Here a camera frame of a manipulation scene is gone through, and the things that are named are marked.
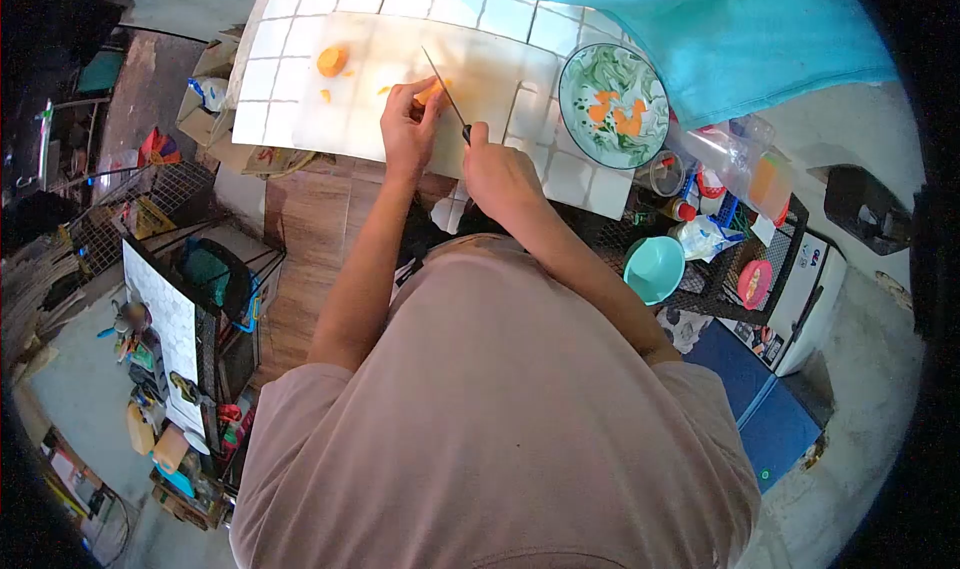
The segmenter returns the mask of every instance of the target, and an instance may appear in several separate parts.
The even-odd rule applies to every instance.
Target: pink t-shirt
[[[722,567],[761,496],[719,378],[647,366],[509,239],[435,250],[354,375],[263,387],[241,567]]]

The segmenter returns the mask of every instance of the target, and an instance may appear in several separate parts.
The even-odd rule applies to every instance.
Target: white cutting board
[[[349,60],[340,75],[327,78],[315,65],[320,53],[331,46],[346,48]],[[430,53],[439,74],[452,82],[450,95],[463,119],[489,124],[491,142],[503,140],[520,82],[536,91],[534,108],[524,109],[525,122],[546,118],[558,67],[557,58],[549,52],[445,23],[333,13],[318,30],[309,76],[299,99],[294,147],[384,161],[380,116],[387,94],[378,92],[433,75],[421,47]],[[351,76],[344,76],[350,71]],[[329,103],[322,90],[330,92]],[[534,135],[539,132],[535,127],[531,124],[524,131]],[[456,114],[446,110],[440,117],[428,171],[462,177],[461,130]]]

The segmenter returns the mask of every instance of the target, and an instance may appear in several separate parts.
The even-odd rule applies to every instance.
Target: knife
[[[426,48],[421,46],[421,50],[426,54],[426,62],[430,63],[430,69],[433,69],[433,74],[437,75],[437,81],[439,86],[443,88],[443,93],[446,94],[446,97],[450,100],[450,106],[453,107],[453,112],[457,114],[457,119],[460,119],[460,124],[463,126],[461,135],[463,139],[466,140],[466,145],[471,143],[471,128],[473,125],[467,125],[467,122],[464,120],[464,116],[460,114],[460,109],[457,108],[457,103],[453,101],[453,96],[450,95],[450,90],[447,89],[447,84],[444,83],[444,79],[440,77],[440,72],[437,71],[437,66],[433,64],[433,61],[430,60],[430,55],[427,54]]]

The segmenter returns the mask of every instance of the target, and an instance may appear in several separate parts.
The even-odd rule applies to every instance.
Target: hand
[[[437,136],[437,118],[444,109],[443,90],[427,100],[426,107],[414,95],[434,84],[436,77],[408,84],[397,84],[390,90],[387,107],[380,118],[383,147],[387,152],[387,181],[417,184],[424,167],[430,162]]]
[[[476,122],[464,148],[466,190],[486,216],[511,226],[529,213],[552,211],[530,157],[516,148],[489,143],[490,128]]]

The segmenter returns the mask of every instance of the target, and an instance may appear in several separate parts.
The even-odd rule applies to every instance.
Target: blue mat
[[[685,129],[897,70],[858,0],[552,0],[603,10],[650,57]]]

